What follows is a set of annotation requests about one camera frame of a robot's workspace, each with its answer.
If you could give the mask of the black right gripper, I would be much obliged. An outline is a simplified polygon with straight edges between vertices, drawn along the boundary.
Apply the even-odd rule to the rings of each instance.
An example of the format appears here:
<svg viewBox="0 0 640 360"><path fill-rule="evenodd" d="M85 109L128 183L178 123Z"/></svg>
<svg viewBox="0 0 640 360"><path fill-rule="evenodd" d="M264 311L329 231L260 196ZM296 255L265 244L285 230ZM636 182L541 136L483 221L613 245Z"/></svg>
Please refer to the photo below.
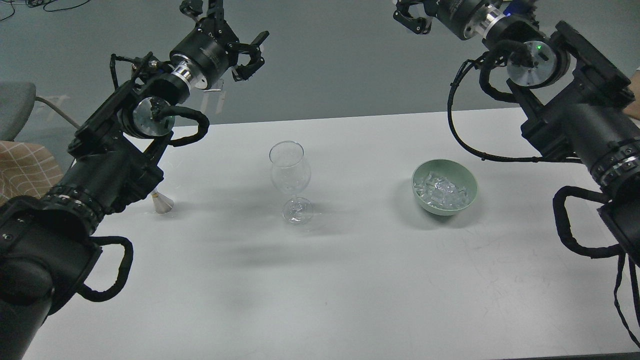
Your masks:
<svg viewBox="0 0 640 360"><path fill-rule="evenodd" d="M414 34L427 35L433 23L427 4L428 0L396 0L393 20ZM493 41L501 30L500 4L500 0L436 0L435 18L462 41L476 35ZM413 16L414 6L423 6L425 16Z"/></svg>

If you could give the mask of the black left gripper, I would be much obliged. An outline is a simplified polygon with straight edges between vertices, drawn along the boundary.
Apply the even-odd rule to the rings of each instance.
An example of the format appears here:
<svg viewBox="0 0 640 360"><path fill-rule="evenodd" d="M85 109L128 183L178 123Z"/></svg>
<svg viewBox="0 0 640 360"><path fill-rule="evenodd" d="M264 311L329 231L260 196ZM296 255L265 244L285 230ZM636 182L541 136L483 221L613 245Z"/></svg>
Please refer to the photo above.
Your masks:
<svg viewBox="0 0 640 360"><path fill-rule="evenodd" d="M196 25L169 53L174 66L169 83L176 91L209 91L230 67L235 82L247 81L265 64L261 46L270 32L263 30L251 43L238 42L224 18L223 0L182 0L179 10ZM236 59L232 64L231 54L247 55L249 61L238 64Z"/></svg>

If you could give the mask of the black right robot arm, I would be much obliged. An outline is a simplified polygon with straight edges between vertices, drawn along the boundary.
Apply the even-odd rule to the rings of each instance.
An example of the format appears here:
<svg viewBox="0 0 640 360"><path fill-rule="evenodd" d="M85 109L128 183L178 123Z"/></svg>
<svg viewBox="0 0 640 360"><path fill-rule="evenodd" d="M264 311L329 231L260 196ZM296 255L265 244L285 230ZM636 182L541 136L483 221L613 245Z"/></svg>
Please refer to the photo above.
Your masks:
<svg viewBox="0 0 640 360"><path fill-rule="evenodd" d="M615 289L624 268L630 274L634 311L639 312L639 128L624 114L634 102L631 80L569 23L546 35L535 19L534 0L397 0L393 18L410 32L429 34L434 20L458 39L478 35L486 52L460 66L446 103L455 141L484 161L575 163L589 171L599 191L565 186L552 200L558 238L571 252L592 259L617 258ZM538 157L505 157L480 152L458 135L455 94L471 69L490 98L517 104L526 115L521 135ZM598 214L616 244L587 247L570 227L567 198L599 203Z"/></svg>

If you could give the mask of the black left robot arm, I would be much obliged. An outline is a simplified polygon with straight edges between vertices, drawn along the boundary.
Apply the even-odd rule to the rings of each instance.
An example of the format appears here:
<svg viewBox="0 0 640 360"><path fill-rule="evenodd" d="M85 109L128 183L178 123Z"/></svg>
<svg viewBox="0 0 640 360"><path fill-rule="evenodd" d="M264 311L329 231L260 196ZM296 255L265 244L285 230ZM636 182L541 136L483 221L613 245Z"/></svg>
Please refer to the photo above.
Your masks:
<svg viewBox="0 0 640 360"><path fill-rule="evenodd" d="M96 236L106 215L145 199L163 180L167 147L201 141L210 120L184 107L192 89L213 90L226 71L246 81L265 59L264 30L241 43L221 0L184 0L194 29L167 61L149 52L113 54L114 92L76 130L74 164L42 196L10 198L1 207L1 358L20 360L36 333L75 295L114 298L130 275L134 249L126 237Z"/></svg>

